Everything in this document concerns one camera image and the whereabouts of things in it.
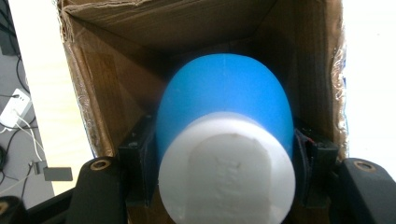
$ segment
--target white power adapter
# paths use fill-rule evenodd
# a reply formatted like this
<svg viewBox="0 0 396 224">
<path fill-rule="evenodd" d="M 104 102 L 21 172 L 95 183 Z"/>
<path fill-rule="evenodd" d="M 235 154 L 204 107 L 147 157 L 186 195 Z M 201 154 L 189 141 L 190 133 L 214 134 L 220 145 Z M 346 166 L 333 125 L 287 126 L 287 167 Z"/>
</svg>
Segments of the white power adapter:
<svg viewBox="0 0 396 224">
<path fill-rule="evenodd" d="M 23 118 L 32 106 L 32 100 L 30 99 L 29 93 L 22 89 L 16 89 L 12 95 L 18 95 L 18 97 L 12 97 L 9 99 L 8 104 L 4 108 L 0 122 L 5 126 L 16 128 L 17 124 L 21 123 L 18 118 Z"/>
</svg>

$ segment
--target open cardboard box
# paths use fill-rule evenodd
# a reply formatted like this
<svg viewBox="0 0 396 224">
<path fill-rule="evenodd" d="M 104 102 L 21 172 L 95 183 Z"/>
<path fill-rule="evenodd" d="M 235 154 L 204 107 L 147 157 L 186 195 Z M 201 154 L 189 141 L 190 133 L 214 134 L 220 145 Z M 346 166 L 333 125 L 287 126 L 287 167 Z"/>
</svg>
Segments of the open cardboard box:
<svg viewBox="0 0 396 224">
<path fill-rule="evenodd" d="M 114 155 L 139 117 L 155 112 L 178 68 L 220 52 L 265 64 L 293 116 L 345 149 L 341 0 L 63 0 L 59 9 L 81 114 L 99 156 Z"/>
</svg>

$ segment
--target blue surface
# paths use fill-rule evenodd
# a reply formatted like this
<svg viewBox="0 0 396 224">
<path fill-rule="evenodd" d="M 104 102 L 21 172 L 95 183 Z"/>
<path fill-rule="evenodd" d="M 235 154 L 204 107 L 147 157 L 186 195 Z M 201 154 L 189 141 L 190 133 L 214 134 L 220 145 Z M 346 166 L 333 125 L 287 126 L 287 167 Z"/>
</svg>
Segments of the blue surface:
<svg viewBox="0 0 396 224">
<path fill-rule="evenodd" d="M 213 54 L 187 63 L 165 90 L 157 119 L 160 162 L 192 121 L 220 111 L 256 120 L 292 156 L 290 106 L 276 77 L 249 57 Z"/>
</svg>

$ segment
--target wooden table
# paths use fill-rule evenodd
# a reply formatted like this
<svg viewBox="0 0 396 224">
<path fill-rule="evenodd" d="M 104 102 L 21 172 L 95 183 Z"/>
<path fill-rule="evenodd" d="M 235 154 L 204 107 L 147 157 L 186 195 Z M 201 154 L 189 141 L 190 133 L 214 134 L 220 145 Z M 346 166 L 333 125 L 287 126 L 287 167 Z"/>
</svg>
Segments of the wooden table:
<svg viewBox="0 0 396 224">
<path fill-rule="evenodd" d="M 49 167 L 72 167 L 73 181 L 52 182 L 55 195 L 76 185 L 93 158 L 50 0 L 9 0 Z"/>
</svg>

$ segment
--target gray floor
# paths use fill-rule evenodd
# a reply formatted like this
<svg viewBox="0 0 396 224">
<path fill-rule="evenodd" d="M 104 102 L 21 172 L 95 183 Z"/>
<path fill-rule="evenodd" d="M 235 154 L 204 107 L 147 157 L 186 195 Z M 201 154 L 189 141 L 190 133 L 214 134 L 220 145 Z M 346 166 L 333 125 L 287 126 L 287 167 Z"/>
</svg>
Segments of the gray floor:
<svg viewBox="0 0 396 224">
<path fill-rule="evenodd" d="M 21 88 L 21 84 L 18 81 L 16 73 L 16 65 L 18 58 L 17 56 L 4 56 L 0 52 L 0 94 L 9 95 L 12 94 L 16 88 Z M 19 71 L 22 82 L 25 82 L 23 63 L 20 63 Z M 0 112 L 3 111 L 7 105 L 9 98 L 0 97 Z M 28 122 L 35 117 L 35 111 L 32 108 L 28 114 L 24 117 Z M 32 123 L 32 126 L 37 126 L 36 121 Z M 5 131 L 0 133 L 0 146 L 6 149 L 7 144 L 14 132 Z M 34 129 L 35 138 L 39 143 L 40 134 L 38 129 Z M 44 152 L 39 148 L 38 152 L 44 159 Z M 39 161 L 35 154 L 34 142 L 32 137 L 27 133 L 19 131 L 14 136 L 9 152 L 7 155 L 7 162 L 4 167 L 4 173 L 14 179 L 5 178 L 3 183 L 0 185 L 0 196 L 15 195 L 21 197 L 24 180 L 29 170 L 29 163 L 32 161 Z M 42 203 L 47 199 L 53 197 L 52 185 L 50 182 L 44 180 L 43 175 L 36 175 L 32 169 L 30 175 L 26 180 L 25 192 L 23 196 L 24 204 L 27 208 Z"/>
</svg>

